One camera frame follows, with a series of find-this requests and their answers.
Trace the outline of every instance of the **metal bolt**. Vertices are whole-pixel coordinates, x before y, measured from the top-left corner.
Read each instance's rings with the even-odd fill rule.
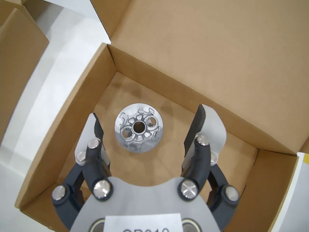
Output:
[[[225,189],[225,195],[231,201],[237,201],[239,198],[238,191],[233,186],[227,186]]]
[[[180,191],[185,198],[194,199],[197,196],[197,187],[191,180],[184,180],[181,183]]]
[[[88,148],[89,149],[95,149],[96,147],[98,147],[98,145],[100,144],[100,141],[96,138],[90,140],[88,142]]]
[[[57,186],[52,192],[52,198],[56,201],[61,200],[65,196],[65,187],[60,185]]]
[[[93,188],[93,193],[97,198],[105,198],[110,191],[111,185],[106,180],[98,181]]]
[[[209,140],[208,140],[208,137],[207,137],[207,136],[198,136],[198,137],[197,137],[197,142],[198,142],[200,145],[203,145],[203,146],[209,145]]]
[[[211,167],[217,163],[217,156],[213,152],[211,152]]]
[[[86,159],[86,152],[81,151],[80,153],[78,153],[76,159],[78,162],[83,162]]]
[[[182,220],[183,232],[201,232],[200,226],[191,219]]]

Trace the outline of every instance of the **box floor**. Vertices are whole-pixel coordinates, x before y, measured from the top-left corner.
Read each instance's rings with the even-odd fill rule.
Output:
[[[154,149],[146,153],[131,153],[125,150],[115,137],[114,125],[117,115],[124,107],[133,103],[151,105],[163,119],[163,137]],[[180,176],[184,157],[183,141],[194,113],[119,72],[116,72],[102,94],[94,112],[104,130],[103,143],[111,160],[110,170],[113,176],[138,186],[158,185]],[[75,146],[63,166],[58,183],[63,182],[75,163],[74,149]],[[218,165],[229,184],[236,187],[240,194],[244,190],[257,152],[255,147],[227,133]],[[90,192],[87,186],[83,185],[82,190],[84,198],[88,198]],[[208,199],[209,191],[210,186],[206,184],[201,192],[205,201]]]

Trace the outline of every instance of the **white label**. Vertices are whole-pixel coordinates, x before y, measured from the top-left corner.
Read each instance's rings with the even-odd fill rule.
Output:
[[[104,232],[183,232],[180,213],[106,216]]]

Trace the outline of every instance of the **silver fastener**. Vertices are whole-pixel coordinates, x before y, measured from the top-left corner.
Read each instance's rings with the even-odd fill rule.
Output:
[[[56,201],[61,200],[65,196],[65,187],[57,186],[52,192],[52,198]]]
[[[213,152],[211,152],[211,167],[217,163],[217,156]]]
[[[197,187],[195,183],[191,180],[184,180],[181,183],[181,193],[188,199],[196,198],[197,196]]]
[[[203,146],[209,145],[209,140],[208,140],[208,137],[207,137],[207,136],[198,136],[198,137],[197,137],[197,142],[198,142],[200,145],[203,145]]]
[[[182,220],[182,229],[183,232],[201,232],[199,225],[191,219]]]
[[[86,159],[86,152],[81,151],[80,153],[78,153],[76,159],[78,162],[83,162]]]
[[[106,180],[98,181],[93,188],[93,193],[97,198],[105,198],[110,191],[111,185]]]
[[[239,198],[238,191],[233,186],[227,186],[225,189],[225,195],[231,201],[237,201]]]
[[[89,232],[102,232],[104,230],[104,222],[105,222],[105,219],[99,219],[95,221],[91,225]]]
[[[98,145],[100,144],[100,141],[96,138],[90,140],[88,142],[88,148],[89,149],[95,149],[96,147],[98,147]]]

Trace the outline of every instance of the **gear-shaped metal part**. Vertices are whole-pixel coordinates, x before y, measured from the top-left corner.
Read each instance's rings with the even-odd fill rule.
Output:
[[[163,135],[163,121],[157,110],[147,104],[125,107],[115,121],[118,142],[131,152],[153,149]]]

